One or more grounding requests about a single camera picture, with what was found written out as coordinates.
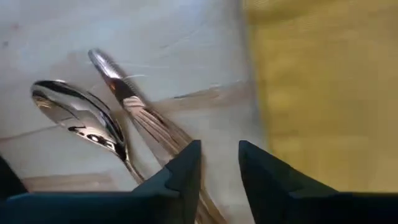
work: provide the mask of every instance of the spoon handle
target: spoon handle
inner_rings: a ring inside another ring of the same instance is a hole
[[[164,166],[184,149],[192,138],[176,124],[148,107],[138,96],[126,98],[123,108],[159,163]],[[197,222],[226,223],[202,184],[197,210]]]
[[[136,180],[137,184],[142,184],[145,181],[144,177],[139,173],[137,167],[132,162],[126,160],[123,163],[127,170],[129,170],[134,180]]]

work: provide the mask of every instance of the cutlery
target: cutlery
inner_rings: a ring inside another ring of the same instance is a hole
[[[192,141],[187,133],[150,105],[109,56],[99,49],[90,50],[88,56],[162,166]],[[197,222],[226,223],[204,185],[200,190]]]
[[[118,121],[100,99],[60,80],[37,81],[30,90],[34,103],[54,123],[113,152],[137,183],[143,183],[143,176],[129,158],[129,149]]]

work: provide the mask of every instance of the spoon bowl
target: spoon bowl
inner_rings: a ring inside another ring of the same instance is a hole
[[[30,89],[34,103],[57,125],[117,155],[140,184],[126,142],[111,110],[95,95],[60,80],[37,81]]]

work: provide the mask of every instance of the yellow napkin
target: yellow napkin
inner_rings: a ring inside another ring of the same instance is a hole
[[[337,190],[398,191],[398,1],[244,11],[271,152]]]

